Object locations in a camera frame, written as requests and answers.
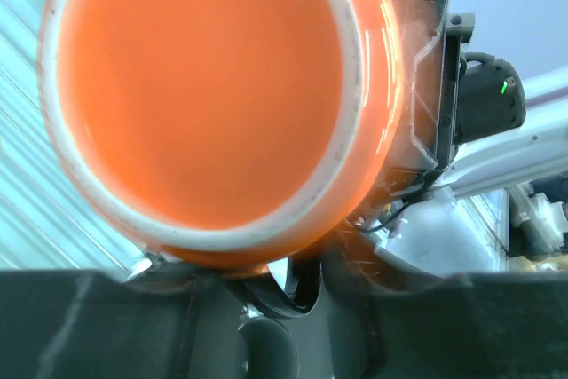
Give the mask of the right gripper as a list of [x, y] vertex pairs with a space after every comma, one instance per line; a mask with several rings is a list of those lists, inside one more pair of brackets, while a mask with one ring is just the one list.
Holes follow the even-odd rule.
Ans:
[[398, 125], [401, 170], [444, 170], [452, 156], [461, 45], [472, 12], [448, 11], [449, 0], [402, 0], [405, 96]]

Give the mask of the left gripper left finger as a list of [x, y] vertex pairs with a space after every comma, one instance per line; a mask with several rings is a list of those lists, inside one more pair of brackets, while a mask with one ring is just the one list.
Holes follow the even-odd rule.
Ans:
[[181, 268], [1, 275], [4, 378], [234, 378], [239, 304]]

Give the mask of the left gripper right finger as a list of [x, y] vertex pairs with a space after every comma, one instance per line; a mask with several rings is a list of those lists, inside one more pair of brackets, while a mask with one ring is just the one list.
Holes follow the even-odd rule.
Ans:
[[563, 272], [439, 278], [355, 238], [322, 258], [338, 378], [564, 378]]

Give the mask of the orange mug black handle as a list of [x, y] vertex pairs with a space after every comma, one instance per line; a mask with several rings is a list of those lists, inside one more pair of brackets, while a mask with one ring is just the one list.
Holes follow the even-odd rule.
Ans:
[[234, 272], [304, 316], [311, 251], [361, 235], [416, 163], [402, 0], [46, 0], [37, 81], [53, 148], [128, 238]]

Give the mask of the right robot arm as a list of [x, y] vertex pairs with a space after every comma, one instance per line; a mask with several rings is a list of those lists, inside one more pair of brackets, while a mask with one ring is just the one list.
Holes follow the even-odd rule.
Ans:
[[473, 14], [448, 0], [393, 0], [406, 65], [406, 103], [373, 199], [363, 270], [398, 290], [461, 272], [500, 272], [521, 259], [509, 233], [558, 252], [563, 203], [533, 181], [567, 169], [562, 70], [522, 81], [504, 59], [465, 52]]

